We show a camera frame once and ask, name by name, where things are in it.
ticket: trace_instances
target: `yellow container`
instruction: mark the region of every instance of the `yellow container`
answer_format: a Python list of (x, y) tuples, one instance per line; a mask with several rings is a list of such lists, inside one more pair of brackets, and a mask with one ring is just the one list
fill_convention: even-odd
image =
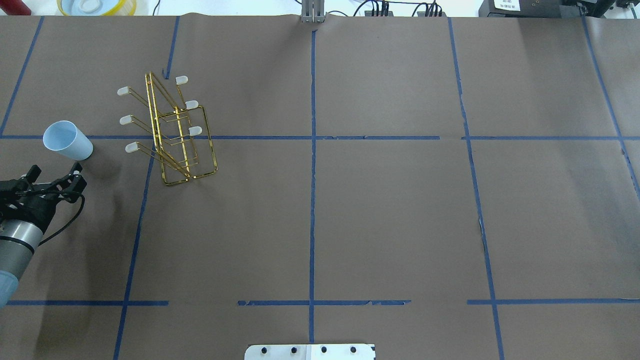
[(133, 15), (136, 0), (58, 0), (64, 16)]

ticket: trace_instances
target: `metal plate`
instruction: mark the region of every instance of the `metal plate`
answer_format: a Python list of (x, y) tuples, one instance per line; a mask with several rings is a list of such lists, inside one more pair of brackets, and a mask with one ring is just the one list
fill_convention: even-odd
[(244, 360), (375, 360), (375, 348), (368, 344), (252, 345)]

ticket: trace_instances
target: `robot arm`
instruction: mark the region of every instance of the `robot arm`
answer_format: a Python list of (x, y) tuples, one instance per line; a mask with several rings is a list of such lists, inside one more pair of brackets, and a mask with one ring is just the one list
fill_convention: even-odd
[[(50, 183), (34, 184), (41, 170), (33, 165), (20, 179), (0, 181), (0, 308), (18, 288), (18, 281), (37, 247), (66, 229), (82, 211), (86, 181), (81, 171), (82, 166), (75, 163), (66, 176)], [(58, 203), (73, 204), (78, 199), (82, 199), (82, 203), (77, 214), (43, 240)]]

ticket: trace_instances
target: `gold wire rack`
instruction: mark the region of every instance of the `gold wire rack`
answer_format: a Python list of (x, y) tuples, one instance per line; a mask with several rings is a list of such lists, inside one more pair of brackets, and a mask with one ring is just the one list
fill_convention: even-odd
[[(182, 96), (181, 85), (189, 81), (186, 76), (175, 78), (175, 87), (180, 96), (180, 103), (175, 101), (171, 94), (164, 87), (160, 79), (153, 72), (145, 74), (147, 85), (147, 98), (142, 97), (138, 92), (129, 86), (118, 89), (118, 95), (132, 95), (136, 100), (144, 104), (149, 109), (150, 124), (146, 124), (133, 115), (126, 115), (120, 118), (121, 125), (135, 124), (150, 133), (153, 137), (151, 148), (140, 142), (133, 142), (125, 147), (126, 152), (141, 151), (160, 162), (162, 180), (165, 185), (175, 185), (186, 183), (191, 179), (213, 175), (218, 171), (216, 152), (213, 149), (209, 121), (204, 107), (196, 100), (185, 101)], [(202, 126), (194, 125), (190, 111), (201, 111), (204, 120), (204, 130), (209, 141), (208, 150), (211, 152), (211, 168), (206, 171), (195, 171), (196, 168), (206, 168), (200, 163), (198, 149), (194, 139), (203, 132)], [(178, 180), (168, 180), (166, 168), (171, 168), (179, 173)]]

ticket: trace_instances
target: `metal bracket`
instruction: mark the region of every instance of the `metal bracket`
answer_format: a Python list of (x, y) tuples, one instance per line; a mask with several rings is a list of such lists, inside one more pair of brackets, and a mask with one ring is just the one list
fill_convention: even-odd
[(370, 344), (251, 345), (244, 360), (375, 360)]
[(324, 0), (301, 0), (302, 22), (324, 22)]

